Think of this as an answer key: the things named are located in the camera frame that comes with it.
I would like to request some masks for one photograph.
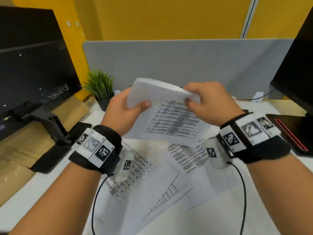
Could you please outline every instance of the green plant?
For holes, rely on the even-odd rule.
[[[108,99],[113,97],[113,76],[104,74],[101,69],[88,72],[88,83],[83,88],[88,90],[96,99]]]

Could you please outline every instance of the left hand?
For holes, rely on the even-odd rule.
[[[126,100],[131,87],[114,96],[106,109],[101,125],[107,126],[123,136],[134,126],[138,116],[151,107],[151,102],[141,102],[133,108],[128,108]]]

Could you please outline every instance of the computer monitor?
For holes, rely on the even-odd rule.
[[[313,155],[313,8],[271,85],[307,111],[306,117],[269,115],[299,155]]]
[[[71,145],[51,110],[81,85],[53,11],[0,6],[0,30],[0,141],[37,120]]]

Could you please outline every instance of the black plant pot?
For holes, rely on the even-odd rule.
[[[96,99],[96,100],[97,100],[97,102],[99,103],[101,110],[106,111],[106,108],[108,107],[108,105],[109,105],[111,99],[112,99],[112,98],[108,98],[108,99]]]

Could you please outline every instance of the wrist tracker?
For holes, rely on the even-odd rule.
[[[89,170],[111,175],[120,161],[122,138],[109,127],[87,128],[76,141],[69,160]]]
[[[261,113],[239,115],[220,127],[218,139],[244,163],[278,159],[290,153],[291,146],[280,130]]]

